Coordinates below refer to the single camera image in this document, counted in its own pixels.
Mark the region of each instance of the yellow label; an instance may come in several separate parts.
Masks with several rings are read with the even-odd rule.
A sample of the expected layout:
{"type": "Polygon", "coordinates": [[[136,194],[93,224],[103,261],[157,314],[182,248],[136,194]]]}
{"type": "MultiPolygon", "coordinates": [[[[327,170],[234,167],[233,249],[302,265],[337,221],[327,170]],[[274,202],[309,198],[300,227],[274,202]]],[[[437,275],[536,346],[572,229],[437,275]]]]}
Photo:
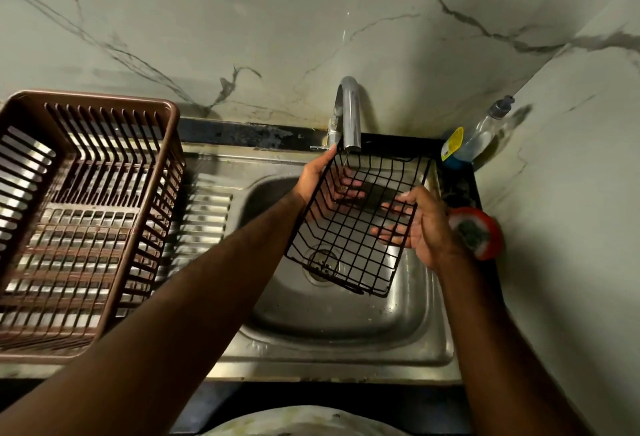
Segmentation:
{"type": "Polygon", "coordinates": [[[465,136],[465,130],[460,126],[442,145],[442,161],[453,155],[462,146],[462,140],[465,136]]]}

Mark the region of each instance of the person's left hand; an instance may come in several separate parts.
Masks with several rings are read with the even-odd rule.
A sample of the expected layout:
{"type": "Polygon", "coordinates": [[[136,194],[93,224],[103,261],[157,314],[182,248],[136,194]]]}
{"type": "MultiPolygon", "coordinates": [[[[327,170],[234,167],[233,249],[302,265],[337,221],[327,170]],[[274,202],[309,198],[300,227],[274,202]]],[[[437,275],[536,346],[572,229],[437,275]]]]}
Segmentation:
{"type": "MultiPolygon", "coordinates": [[[[320,157],[311,160],[305,165],[298,183],[293,188],[293,191],[305,201],[305,205],[310,202],[324,168],[335,157],[336,152],[337,146],[333,145],[320,157]]],[[[351,177],[352,174],[353,172],[346,167],[342,168],[335,165],[332,167],[317,192],[316,202],[314,202],[307,220],[318,220],[322,214],[326,214],[330,210],[335,211],[339,207],[338,201],[363,198],[365,196],[365,192],[357,189],[362,185],[362,182],[353,179],[351,177]]]]}

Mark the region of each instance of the faucet spout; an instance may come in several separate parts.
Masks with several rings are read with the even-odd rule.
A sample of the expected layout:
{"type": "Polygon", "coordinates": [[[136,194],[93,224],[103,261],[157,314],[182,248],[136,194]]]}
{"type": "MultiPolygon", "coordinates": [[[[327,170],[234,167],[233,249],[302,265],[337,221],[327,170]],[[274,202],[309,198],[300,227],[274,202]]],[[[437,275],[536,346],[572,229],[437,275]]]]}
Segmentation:
{"type": "Polygon", "coordinates": [[[342,138],[345,151],[360,151],[360,93],[356,79],[343,77],[335,96],[333,116],[329,120],[327,146],[331,148],[342,138]]]}

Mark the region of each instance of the brown plastic dish rack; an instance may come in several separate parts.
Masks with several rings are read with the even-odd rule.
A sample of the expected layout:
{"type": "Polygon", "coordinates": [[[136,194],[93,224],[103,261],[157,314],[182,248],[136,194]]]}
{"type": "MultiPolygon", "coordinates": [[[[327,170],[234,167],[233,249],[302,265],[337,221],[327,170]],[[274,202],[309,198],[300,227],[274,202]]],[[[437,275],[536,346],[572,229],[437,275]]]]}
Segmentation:
{"type": "Polygon", "coordinates": [[[154,291],[184,173],[179,116],[54,91],[0,110],[1,362],[67,362],[154,291]]]}

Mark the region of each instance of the black wire basket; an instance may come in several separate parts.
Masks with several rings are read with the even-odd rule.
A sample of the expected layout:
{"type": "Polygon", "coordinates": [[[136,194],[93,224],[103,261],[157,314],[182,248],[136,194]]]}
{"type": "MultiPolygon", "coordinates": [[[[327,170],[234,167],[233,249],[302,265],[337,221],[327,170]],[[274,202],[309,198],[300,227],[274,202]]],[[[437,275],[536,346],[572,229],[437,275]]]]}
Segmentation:
{"type": "Polygon", "coordinates": [[[415,216],[415,208],[407,209],[412,205],[395,198],[424,184],[430,161],[422,156],[383,158],[347,153],[339,147],[296,224],[285,256],[354,293],[387,297],[415,216]],[[340,198],[345,189],[340,182],[343,173],[362,182],[349,189],[364,193],[357,198],[340,198]],[[384,208],[383,203],[394,208],[384,208]],[[398,227],[393,243],[380,242],[371,231],[392,224],[398,227]]]}

